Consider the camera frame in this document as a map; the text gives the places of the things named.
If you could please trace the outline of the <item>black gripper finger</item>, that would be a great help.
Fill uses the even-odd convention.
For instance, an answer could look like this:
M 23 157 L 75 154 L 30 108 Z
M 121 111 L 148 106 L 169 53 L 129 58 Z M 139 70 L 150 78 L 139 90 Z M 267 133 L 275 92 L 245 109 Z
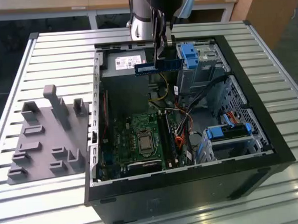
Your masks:
M 166 63 L 176 57 L 175 37 L 171 34 L 173 25 L 158 9 L 152 9 L 152 19 L 155 68 L 165 69 Z

